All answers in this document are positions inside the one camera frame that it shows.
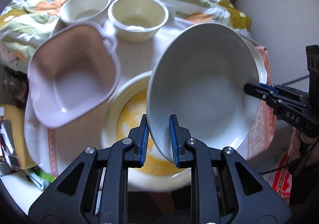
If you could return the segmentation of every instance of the small white bowl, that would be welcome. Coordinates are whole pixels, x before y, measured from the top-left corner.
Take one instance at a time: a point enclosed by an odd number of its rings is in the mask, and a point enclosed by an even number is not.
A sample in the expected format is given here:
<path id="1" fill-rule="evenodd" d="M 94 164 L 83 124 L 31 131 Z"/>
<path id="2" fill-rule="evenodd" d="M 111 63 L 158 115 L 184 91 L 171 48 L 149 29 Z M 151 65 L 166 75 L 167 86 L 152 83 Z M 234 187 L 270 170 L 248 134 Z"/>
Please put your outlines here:
<path id="1" fill-rule="evenodd" d="M 93 21 L 103 25 L 111 0 L 70 0 L 60 11 L 61 20 L 67 24 Z"/>
<path id="2" fill-rule="evenodd" d="M 116 141 L 118 141 L 121 135 L 118 133 L 118 121 L 121 112 L 125 105 L 136 94 L 147 90 L 151 73 L 151 71 L 148 71 L 132 78 L 131 80 L 126 82 L 118 91 L 116 91 L 110 99 L 109 108 L 105 118 L 105 125 L 103 127 L 101 134 L 101 143 L 103 148 L 110 147 Z M 139 107 L 138 113 L 143 113 L 143 109 Z M 135 121 L 136 126 L 138 126 L 140 117 Z M 150 155 L 155 156 L 154 154 L 156 154 L 157 160 L 154 160 L 152 159 L 152 157 L 149 157 Z M 146 162 L 148 162 L 149 164 L 148 170 L 150 167 L 159 167 L 163 171 L 165 167 L 167 167 L 165 166 L 167 165 L 166 159 L 160 154 L 155 145 L 147 149 Z M 180 172 L 178 172 L 177 169 L 177 171 L 174 173 L 172 173 L 171 170 L 172 168 L 170 168 L 167 174 L 165 175 L 164 173 L 163 175 L 155 175 L 147 174 L 145 173 L 145 171 L 142 171 L 142 169 L 139 168 L 129 168 L 129 187 L 133 187 L 134 189 L 138 189 L 140 191 L 148 192 L 170 192 L 190 184 L 191 171 L 189 169 L 183 169 Z"/>
<path id="3" fill-rule="evenodd" d="M 167 22 L 168 15 L 160 0 L 115 0 L 108 10 L 117 35 L 134 42 L 152 38 Z"/>

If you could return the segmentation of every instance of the orange patterned cloth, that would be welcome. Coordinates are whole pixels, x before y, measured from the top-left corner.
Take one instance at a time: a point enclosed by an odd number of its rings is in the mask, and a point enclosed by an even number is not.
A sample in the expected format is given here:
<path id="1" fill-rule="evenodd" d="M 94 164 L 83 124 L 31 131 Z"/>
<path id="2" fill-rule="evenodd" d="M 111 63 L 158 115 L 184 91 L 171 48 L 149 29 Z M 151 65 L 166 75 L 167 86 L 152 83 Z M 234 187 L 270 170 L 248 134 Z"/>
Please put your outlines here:
<path id="1" fill-rule="evenodd" d="M 282 167 L 289 162 L 289 157 L 286 153 L 282 153 L 278 163 L 274 168 Z M 288 173 L 287 168 L 278 170 L 271 174 L 269 185 L 278 193 L 278 195 L 289 204 L 291 191 L 292 175 Z"/>
<path id="2" fill-rule="evenodd" d="M 48 15 L 57 15 L 65 3 L 65 0 L 56 0 L 54 2 L 40 1 L 34 7 L 34 12 L 47 12 Z"/>
<path id="3" fill-rule="evenodd" d="M 263 46 L 256 47 L 256 50 L 261 55 L 267 70 L 267 84 L 272 84 L 270 73 L 270 66 L 268 61 L 267 48 Z M 256 119 L 248 133 L 248 157 L 249 160 L 262 152 L 264 152 L 272 142 L 276 129 L 276 116 L 272 113 L 273 109 L 270 108 L 265 101 L 260 101 Z"/>

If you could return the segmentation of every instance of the bowl rim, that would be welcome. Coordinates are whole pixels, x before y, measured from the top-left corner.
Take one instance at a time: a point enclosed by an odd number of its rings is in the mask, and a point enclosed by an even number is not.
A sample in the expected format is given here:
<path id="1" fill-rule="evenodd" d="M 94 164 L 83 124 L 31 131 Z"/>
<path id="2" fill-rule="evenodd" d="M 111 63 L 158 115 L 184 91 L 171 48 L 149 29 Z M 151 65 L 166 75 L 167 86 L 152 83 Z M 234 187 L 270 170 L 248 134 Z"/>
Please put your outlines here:
<path id="1" fill-rule="evenodd" d="M 83 21 L 91 20 L 92 18 L 94 18 L 94 17 L 98 16 L 99 14 L 101 14 L 102 12 L 104 12 L 107 9 L 107 7 L 109 6 L 109 4 L 111 3 L 111 0 L 107 0 L 106 6 L 101 11 L 99 11 L 98 13 L 95 13 L 92 16 L 86 17 L 85 20 L 84 19 L 70 20 L 70 19 L 67 19 L 66 17 L 63 16 L 63 10 L 65 10 L 68 5 L 72 4 L 72 2 L 75 2 L 75 0 L 69 0 L 68 2 L 66 2 L 60 11 L 60 18 L 66 24 L 76 24 L 76 23 L 81 23 Z"/>
<path id="2" fill-rule="evenodd" d="M 244 41 L 246 42 L 248 48 L 250 49 L 251 54 L 254 57 L 257 70 L 258 70 L 259 82 L 262 84 L 267 84 L 268 74 L 267 74 L 267 69 L 263 61 L 263 58 L 261 57 L 261 55 L 256 50 L 255 46 L 253 45 L 253 43 L 251 43 L 250 40 L 244 39 Z"/>
<path id="3" fill-rule="evenodd" d="M 251 54 L 251 56 L 252 56 L 252 58 L 253 58 L 253 60 L 254 60 L 254 65 L 255 65 L 254 68 L 256 69 L 256 72 L 257 72 L 258 84 L 259 84 L 259 73 L 258 73 L 258 69 L 257 69 L 257 65 L 256 65 L 256 62 L 255 62 L 255 59 L 254 59 L 254 57 L 253 57 L 253 55 L 252 55 L 252 53 L 251 53 L 251 50 L 250 50 L 249 46 L 248 46 L 247 43 L 245 42 L 245 39 L 244 39 L 238 32 L 234 31 L 234 29 L 232 29 L 232 28 L 230 28 L 230 27 L 228 27 L 228 26 L 226 26 L 226 25 L 224 25 L 224 24 L 217 23 L 217 22 L 203 22 L 203 23 L 193 24 L 193 25 L 191 25 L 190 27 L 188 27 L 188 28 L 186 28 L 185 30 L 183 30 L 179 35 L 177 35 L 177 36 L 171 41 L 170 45 L 167 46 L 167 48 L 165 49 L 165 51 L 160 55 L 160 57 L 158 58 L 158 60 L 157 60 L 157 62 L 156 62 L 156 64 L 155 64 L 155 66 L 154 66 L 153 73 L 152 73 L 152 75 L 151 75 L 151 79 L 149 80 L 148 89 L 147 89 L 147 95 L 146 95 L 146 115 L 147 115 L 148 127 L 149 127 L 149 129 L 150 129 L 150 134 L 153 133 L 153 131 L 152 131 L 152 126 L 151 126 L 151 124 L 150 124 L 151 121 L 152 121 L 152 117 L 151 117 L 151 113 L 150 113 L 150 102 L 151 102 L 151 101 L 150 101 L 150 96 L 151 96 L 151 89 L 152 89 L 153 81 L 154 81 L 154 78 L 155 78 L 155 73 L 156 73 L 156 71 L 157 71 L 157 69 L 158 69 L 158 67 L 159 67 L 159 65 L 160 65 L 160 62 L 162 61 L 163 57 L 166 55 L 166 52 L 167 52 L 167 50 L 170 48 L 170 46 L 172 45 L 172 43 L 175 42 L 184 32 L 188 31 L 188 30 L 191 29 L 191 28 L 199 27 L 200 25 L 208 25 L 208 24 L 216 24 L 216 25 L 220 25 L 220 26 L 222 26 L 222 27 L 226 27 L 226 28 L 232 30 L 235 34 L 237 34 L 237 35 L 242 39 L 242 42 L 246 45 L 247 50 L 250 51 L 250 54 Z M 159 150 L 159 152 L 160 152 L 169 162 L 172 162 L 172 163 L 173 163 L 172 159 L 171 159 L 171 158 L 168 158 L 168 157 L 162 152 L 162 149 L 161 149 L 160 146 L 158 145 L 157 139 L 154 138 L 153 135 L 152 135 L 152 138 L 153 138 L 153 142 L 154 142 L 155 146 L 157 147 L 157 149 Z M 236 146 L 234 146 L 233 148 L 234 148 L 235 150 L 238 149 L 238 147 L 242 144 L 242 142 L 243 142 L 244 140 L 245 140 L 245 139 L 243 139 L 241 142 L 237 142 L 237 143 L 236 143 Z"/>
<path id="4" fill-rule="evenodd" d="M 120 0 L 115 0 L 115 1 L 110 5 L 110 7 L 109 7 L 109 9 L 108 9 L 108 18 L 109 18 L 109 20 L 111 21 L 112 24 L 114 24 L 116 27 L 118 27 L 118 28 L 120 28 L 120 29 L 122 29 L 122 30 L 124 30 L 124 31 L 127 31 L 127 32 L 137 32 L 137 33 L 151 32 L 151 31 L 154 31 L 154 30 L 157 30 L 157 29 L 161 28 L 161 27 L 167 22 L 167 20 L 168 20 L 169 13 L 168 13 L 168 9 L 167 9 L 167 7 L 164 5 L 164 3 L 161 2 L 160 0 L 152 0 L 152 1 L 156 2 L 158 5 L 160 5 L 160 6 L 162 7 L 162 9 L 164 10 L 164 12 L 165 12 L 165 18 L 164 18 L 163 22 L 162 22 L 161 24 L 155 26 L 155 27 L 145 28 L 144 31 L 140 31 L 140 30 L 128 30 L 128 29 L 127 29 L 127 27 L 128 27 L 127 25 L 120 23 L 120 22 L 119 22 L 117 19 L 115 19 L 115 17 L 113 16 L 112 8 L 113 8 L 114 4 L 115 4 L 116 2 L 118 2 L 118 1 L 120 1 Z"/>
<path id="5" fill-rule="evenodd" d="M 108 109 L 105 115 L 104 124 L 101 130 L 100 139 L 101 139 L 102 148 L 110 147 L 112 145 L 111 143 L 108 143 L 106 140 L 108 139 L 109 136 L 113 135 L 114 129 L 115 130 L 117 129 L 117 126 L 115 126 L 115 127 L 112 127 L 112 130 L 107 130 L 107 128 L 109 127 L 108 125 L 111 125 L 110 119 L 113 119 L 113 122 L 114 122 L 114 119 L 116 118 L 116 121 L 118 121 L 118 117 L 120 116 L 120 113 L 123 107 L 134 95 L 130 94 L 131 97 L 128 101 L 119 101 L 119 97 L 123 95 L 125 92 L 127 92 L 128 88 L 131 87 L 133 84 L 136 84 L 139 81 L 142 81 L 147 78 L 150 79 L 151 74 L 152 74 L 152 71 L 147 71 L 131 78 L 122 87 L 120 87 L 111 97 L 109 101 Z M 121 109 L 115 108 L 118 102 L 121 103 L 121 106 L 119 106 L 121 107 Z M 149 191 L 152 191 L 152 192 L 174 191 L 190 184 L 190 179 L 191 179 L 190 169 L 183 169 L 179 173 L 166 175 L 166 176 L 154 176 L 154 175 L 147 175 L 134 168 L 129 168 L 129 175 L 128 175 L 128 182 L 130 186 L 140 191 L 148 191 L 148 192 Z"/>

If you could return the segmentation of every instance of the white bowl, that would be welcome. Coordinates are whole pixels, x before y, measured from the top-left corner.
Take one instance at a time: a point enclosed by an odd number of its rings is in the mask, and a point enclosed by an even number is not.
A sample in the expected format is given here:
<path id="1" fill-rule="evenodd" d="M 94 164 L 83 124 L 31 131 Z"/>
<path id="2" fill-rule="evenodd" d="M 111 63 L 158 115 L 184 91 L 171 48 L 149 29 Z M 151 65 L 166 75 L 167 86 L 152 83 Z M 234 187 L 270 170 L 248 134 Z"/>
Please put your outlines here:
<path id="1" fill-rule="evenodd" d="M 147 91 L 147 121 L 158 150 L 173 162 L 168 119 L 209 147 L 237 149 L 256 117 L 259 100 L 244 93 L 259 84 L 254 58 L 232 29 L 202 23 L 182 32 L 157 61 Z"/>
<path id="2" fill-rule="evenodd" d="M 267 70 L 266 70 L 263 58 L 260 56 L 255 46 L 249 40 L 245 40 L 245 42 L 247 46 L 249 47 L 251 54 L 254 57 L 257 70 L 258 70 L 259 82 L 262 84 L 267 84 Z"/>
<path id="3" fill-rule="evenodd" d="M 120 130 L 120 133 L 118 130 L 122 110 L 133 97 L 136 97 L 136 94 L 147 90 L 150 77 L 151 71 L 148 71 L 132 78 L 116 91 L 110 99 L 105 126 L 101 134 L 103 148 L 110 147 L 119 139 L 127 137 L 126 135 L 131 128 L 139 126 L 142 114 L 146 112 L 146 105 L 144 107 L 138 106 L 138 112 L 130 117 L 130 122 L 123 122 L 125 123 L 125 130 Z M 158 175 L 158 173 L 156 175 L 155 172 L 158 172 L 156 168 L 161 168 L 161 175 Z M 128 184 L 140 191 L 169 192 L 177 190 L 190 184 L 191 181 L 191 171 L 189 169 L 178 171 L 180 170 L 167 162 L 155 145 L 151 146 L 151 140 L 149 140 L 144 167 L 142 169 L 129 168 Z"/>
<path id="4" fill-rule="evenodd" d="M 115 0 L 108 10 L 116 34 L 128 41 L 152 38 L 168 20 L 168 10 L 160 0 Z"/>
<path id="5" fill-rule="evenodd" d="M 60 11 L 61 20 L 67 24 L 93 21 L 103 25 L 111 0 L 70 0 Z"/>

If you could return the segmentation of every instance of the large white bowl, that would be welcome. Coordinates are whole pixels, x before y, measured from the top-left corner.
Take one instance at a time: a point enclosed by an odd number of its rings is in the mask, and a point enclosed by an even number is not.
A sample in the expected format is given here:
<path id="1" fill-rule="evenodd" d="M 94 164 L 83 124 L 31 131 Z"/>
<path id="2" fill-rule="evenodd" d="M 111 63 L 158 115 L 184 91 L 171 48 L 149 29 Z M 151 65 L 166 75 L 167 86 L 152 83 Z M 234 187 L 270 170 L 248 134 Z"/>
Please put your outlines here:
<path id="1" fill-rule="evenodd" d="M 158 150 L 173 162 L 168 119 L 208 146 L 237 149 L 256 117 L 259 100 L 244 93 L 259 84 L 254 58 L 232 29 L 202 23 L 182 32 L 157 61 L 147 91 L 147 121 Z"/>
<path id="2" fill-rule="evenodd" d="M 118 141 L 118 120 L 124 106 L 138 93 L 146 91 L 151 77 L 151 71 L 142 73 L 125 83 L 110 99 L 109 108 L 105 118 L 105 125 L 101 134 L 102 147 L 110 147 Z M 148 155 L 157 154 L 157 159 L 165 162 L 166 159 L 153 146 L 147 150 Z M 168 175 L 145 174 L 140 169 L 129 168 L 129 189 L 152 192 L 170 192 L 189 185 L 191 181 L 190 169 Z"/>
<path id="3" fill-rule="evenodd" d="M 255 46 L 249 40 L 245 40 L 245 42 L 255 59 L 255 63 L 256 63 L 258 75 L 259 75 L 259 82 L 262 84 L 267 84 L 267 70 L 266 70 L 263 58 L 260 56 Z"/>

